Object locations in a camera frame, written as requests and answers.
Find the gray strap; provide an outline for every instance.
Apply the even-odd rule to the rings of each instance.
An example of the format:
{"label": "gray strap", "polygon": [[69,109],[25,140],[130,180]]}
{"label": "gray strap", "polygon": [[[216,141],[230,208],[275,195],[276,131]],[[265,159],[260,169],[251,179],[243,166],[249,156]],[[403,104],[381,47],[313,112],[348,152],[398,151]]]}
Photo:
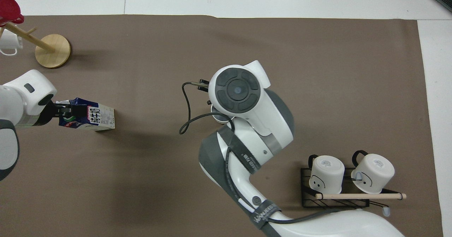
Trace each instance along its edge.
{"label": "gray strap", "polygon": [[250,220],[253,224],[261,229],[265,223],[267,223],[268,218],[275,213],[276,211],[280,211],[281,209],[272,201],[265,200],[263,203],[259,205],[258,208],[251,214]]}
{"label": "gray strap", "polygon": [[250,174],[260,169],[259,162],[228,126],[223,126],[218,133]]}

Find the wooden peg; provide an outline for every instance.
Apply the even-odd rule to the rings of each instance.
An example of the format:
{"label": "wooden peg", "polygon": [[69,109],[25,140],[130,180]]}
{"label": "wooden peg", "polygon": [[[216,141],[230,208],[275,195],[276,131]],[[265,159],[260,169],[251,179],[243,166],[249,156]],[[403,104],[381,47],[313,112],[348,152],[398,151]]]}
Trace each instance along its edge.
{"label": "wooden peg", "polygon": [[42,42],[41,40],[35,38],[34,36],[27,34],[26,31],[24,31],[21,28],[18,28],[16,25],[14,25],[12,23],[6,23],[5,28],[8,29],[9,31],[13,32],[14,34],[20,36],[21,38],[31,42],[32,44],[41,47],[42,49],[46,50],[47,52],[55,52],[55,48]]}
{"label": "wooden peg", "polygon": [[29,30],[29,31],[27,31],[26,33],[27,33],[27,35],[29,35],[29,34],[33,33],[33,31],[35,31],[35,30],[36,30],[36,27],[34,27],[34,28],[30,29],[30,30]]}
{"label": "wooden peg", "polygon": [[315,199],[406,199],[406,194],[315,194]]}

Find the black button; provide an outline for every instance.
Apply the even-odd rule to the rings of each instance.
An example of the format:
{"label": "black button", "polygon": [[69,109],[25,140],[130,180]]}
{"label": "black button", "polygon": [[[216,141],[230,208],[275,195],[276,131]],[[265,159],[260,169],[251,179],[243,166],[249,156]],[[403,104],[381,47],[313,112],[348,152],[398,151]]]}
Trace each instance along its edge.
{"label": "black button", "polygon": [[47,105],[47,103],[50,102],[50,100],[52,99],[52,97],[53,97],[53,94],[48,94],[48,95],[45,96],[43,99],[41,99],[37,105],[41,105],[41,106],[42,106],[42,105]]}
{"label": "black button", "polygon": [[233,80],[227,86],[228,96],[236,101],[244,100],[248,96],[248,85],[244,80]]}
{"label": "black button", "polygon": [[31,84],[27,83],[27,84],[24,85],[24,87],[25,87],[30,93],[34,92],[34,88],[33,88],[33,86],[31,86]]}
{"label": "black button", "polygon": [[251,89],[259,89],[259,83],[255,76],[248,71],[242,72],[242,78],[245,79],[249,84]]}
{"label": "black button", "polygon": [[256,103],[257,103],[257,96],[255,94],[251,94],[247,100],[245,100],[244,102],[239,104],[239,110],[240,111],[246,110],[246,109],[254,106]]}
{"label": "black button", "polygon": [[219,90],[216,92],[216,97],[220,105],[226,109],[232,110],[234,108],[234,102],[232,102],[227,96],[224,90]]}
{"label": "black button", "polygon": [[237,77],[237,75],[237,68],[226,69],[216,78],[216,84],[219,86],[226,86],[227,81]]}

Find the upside-down white mug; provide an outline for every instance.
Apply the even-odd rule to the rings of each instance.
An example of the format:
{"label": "upside-down white mug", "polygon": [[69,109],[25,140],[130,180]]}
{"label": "upside-down white mug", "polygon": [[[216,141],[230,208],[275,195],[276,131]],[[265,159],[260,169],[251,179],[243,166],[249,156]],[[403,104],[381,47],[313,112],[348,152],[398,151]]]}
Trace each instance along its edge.
{"label": "upside-down white mug", "polygon": [[[0,37],[0,52],[6,56],[13,56],[17,54],[17,49],[22,49],[22,38],[11,31],[5,29]],[[4,53],[5,49],[14,49],[14,53]]]}
{"label": "upside-down white mug", "polygon": [[[359,154],[363,154],[364,158],[358,164],[356,157]],[[395,173],[394,166],[389,160],[363,150],[353,154],[352,162],[356,167],[351,174],[353,183],[368,194],[379,194]]]}
{"label": "upside-down white mug", "polygon": [[330,155],[310,155],[311,176],[309,187],[323,194],[339,194],[342,191],[345,167],[341,160]]}

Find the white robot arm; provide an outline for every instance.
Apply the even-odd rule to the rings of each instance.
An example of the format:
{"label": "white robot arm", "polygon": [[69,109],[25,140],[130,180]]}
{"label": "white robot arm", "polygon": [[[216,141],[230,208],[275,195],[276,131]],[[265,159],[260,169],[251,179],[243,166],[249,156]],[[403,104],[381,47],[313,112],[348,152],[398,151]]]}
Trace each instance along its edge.
{"label": "white robot arm", "polygon": [[52,83],[37,70],[0,85],[0,180],[13,170],[18,160],[15,127],[47,123],[52,117],[41,113],[56,93]]}
{"label": "white robot arm", "polygon": [[213,76],[210,101],[220,113],[235,118],[233,126],[228,123],[202,141],[199,163],[205,174],[269,237],[402,237],[388,221],[360,209],[291,219],[250,183],[250,174],[294,135],[291,112],[269,86],[257,60],[229,65]]}

